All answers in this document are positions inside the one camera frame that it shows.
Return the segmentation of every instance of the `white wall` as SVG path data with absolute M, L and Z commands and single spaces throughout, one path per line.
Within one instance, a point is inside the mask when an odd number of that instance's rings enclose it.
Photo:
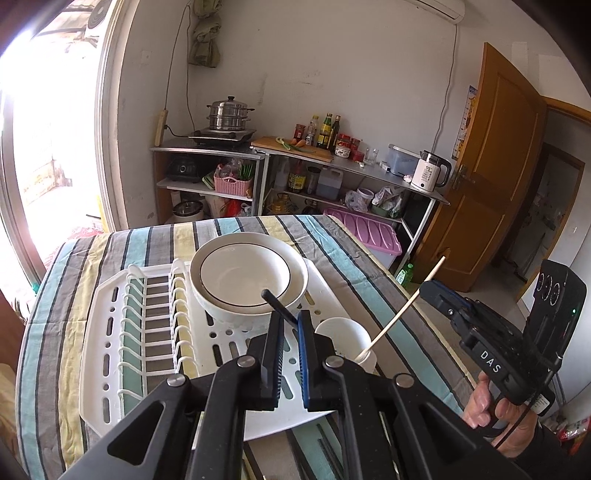
M 148 147 L 163 107 L 183 5 L 142 0 L 125 51 L 117 140 L 130 227 L 156 221 Z M 257 134 L 290 136 L 296 123 L 308 122 L 313 113 L 333 112 L 343 116 L 342 131 L 379 148 L 381 157 L 389 143 L 417 152 L 431 149 L 452 60 L 453 25 L 404 0 L 227 0 L 221 17 L 219 67 L 190 67 L 198 128 L 207 125 L 207 104 L 235 95 L 256 108 L 251 125 Z M 184 100 L 185 26 L 168 105 L 175 132 L 191 130 Z M 591 108 L 572 68 L 540 63 L 568 64 L 549 35 L 511 0 L 468 0 L 435 153 L 451 155 L 468 87 L 478 85 L 486 41 L 509 59 L 521 52 L 521 68 L 545 95 Z M 515 49 L 514 42 L 525 42 L 526 48 Z

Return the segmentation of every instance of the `green bottle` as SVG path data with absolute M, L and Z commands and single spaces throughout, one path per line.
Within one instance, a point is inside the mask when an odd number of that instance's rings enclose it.
M 413 279 L 413 264 L 407 263 L 398 275 L 396 275 L 396 281 L 400 283 L 403 287 L 406 287 L 410 281 Z

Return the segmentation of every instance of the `power cord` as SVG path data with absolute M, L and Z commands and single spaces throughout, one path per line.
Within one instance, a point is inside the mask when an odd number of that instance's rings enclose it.
M 527 414 L 530 412 L 531 410 L 531 406 L 538 400 L 538 397 L 541 395 L 541 393 L 544 391 L 544 389 L 550 384 L 550 382 L 552 381 L 552 377 L 554 376 L 555 372 L 550 371 L 548 373 L 548 378 L 542 383 L 542 385 L 539 387 L 539 389 L 535 392 L 535 394 L 531 397 L 531 401 L 530 403 L 526 406 L 525 410 L 523 411 L 523 413 L 519 416 L 519 418 L 517 419 L 517 421 L 513 424 L 513 426 L 507 431 L 507 433 L 505 433 L 503 435 L 503 438 L 501 440 L 499 440 L 499 443 L 497 443 L 495 445 L 495 448 L 498 450 L 499 447 L 501 445 L 503 445 L 503 443 L 505 442 L 505 440 L 507 438 L 509 438 L 511 436 L 511 434 L 517 429 L 517 427 L 519 426 L 519 424 L 523 421 L 523 419 L 527 416 Z
M 195 131 L 195 122 L 193 121 L 193 115 L 191 114 L 191 107 L 189 106 L 189 55 L 191 55 L 190 51 L 190 37 L 189 31 L 191 30 L 191 8 L 186 6 L 185 9 L 189 8 L 189 26 L 187 27 L 187 83 L 185 87 L 185 98 L 187 99 L 187 112 L 189 112 L 189 118 L 191 119 L 191 125 L 193 126 L 193 131 Z
M 188 136 L 188 135 L 177 135 L 177 134 L 175 134 L 175 133 L 173 132 L 173 129 L 172 129 L 172 128 L 170 128 L 170 126 L 168 126 L 168 125 L 164 125 L 164 128 L 165 128 L 165 129 L 168 129 L 168 130 L 170 131 L 170 133 L 172 133 L 173 137 L 178 137 L 178 138 L 191 138 L 191 137 L 190 137 L 190 136 Z
M 186 88 L 185 88 L 185 93 L 186 93 L 186 99 L 187 99 L 187 111 L 189 112 L 189 117 L 191 118 L 191 124 L 193 125 L 193 131 L 195 130 L 195 122 L 193 121 L 193 115 L 191 114 L 191 108 L 189 107 L 189 32 L 191 30 L 191 7 L 190 4 L 193 2 L 193 0 L 190 0 L 187 5 L 185 5 L 185 7 L 183 8 L 183 14 L 181 16 L 181 21 L 178 23 L 178 29 L 177 29 L 177 35 L 176 37 L 174 37 L 174 44 L 173 44 L 173 50 L 170 54 L 170 66 L 168 67 L 168 80 L 166 81 L 166 97 L 164 98 L 164 109 L 167 109 L 168 106 L 168 91 L 170 90 L 170 76 L 171 73 L 173 71 L 173 61 L 174 61 L 174 52 L 177 48 L 177 42 L 178 42 L 178 35 L 180 34 L 181 31 L 181 26 L 183 25 L 183 20 L 184 20 L 184 16 L 185 13 L 187 11 L 189 11 L 189 26 L 187 27 L 187 82 L 186 82 Z
M 437 133 L 435 134 L 435 139 L 433 140 L 433 147 L 431 149 L 431 152 L 435 151 L 435 145 L 437 145 L 437 141 L 439 140 L 439 135 L 441 134 L 441 127 L 443 126 L 443 114 L 445 113 L 445 110 L 447 109 L 447 100 L 448 100 L 447 95 L 449 94 L 449 89 L 450 89 L 450 86 L 452 85 L 453 66 L 456 62 L 456 46 L 457 46 L 457 24 L 455 26 L 456 26 L 456 34 L 454 35 L 454 38 L 453 38 L 452 66 L 449 69 L 449 79 L 447 81 L 447 88 L 445 90 L 443 108 L 441 109 L 441 115 L 439 115 L 439 126 L 437 127 Z

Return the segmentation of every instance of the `striped tablecloth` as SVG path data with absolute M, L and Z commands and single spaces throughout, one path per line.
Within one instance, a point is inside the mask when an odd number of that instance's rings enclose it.
M 272 235 L 312 260 L 349 316 L 374 337 L 406 302 L 392 276 L 338 221 L 327 216 L 265 216 L 155 226 L 64 244 L 49 269 L 25 332 L 18 371 L 18 439 L 31 479 L 56 479 L 98 439 L 78 411 L 86 318 L 97 286 L 130 264 L 189 260 L 208 240 L 247 231 Z M 451 347 L 412 308 L 375 350 L 380 373 L 413 372 L 456 412 L 473 380 Z M 317 443 L 324 430 L 340 446 L 330 418 L 245 445 L 245 478 L 334 478 Z M 299 452 L 298 462 L 293 452 Z

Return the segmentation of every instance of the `white dish rack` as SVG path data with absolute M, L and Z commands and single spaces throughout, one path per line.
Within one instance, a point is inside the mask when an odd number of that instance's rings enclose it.
M 348 317 L 314 264 L 305 259 L 308 289 L 298 306 L 310 310 L 313 326 Z M 130 265 L 102 283 L 87 321 L 80 374 L 80 416 L 105 435 L 168 375 L 208 375 L 246 354 L 250 338 L 268 322 L 244 331 L 208 315 L 191 290 L 189 264 L 138 268 Z M 246 414 L 245 440 L 296 427 L 324 416 L 304 409 L 296 335 L 285 324 L 279 406 Z

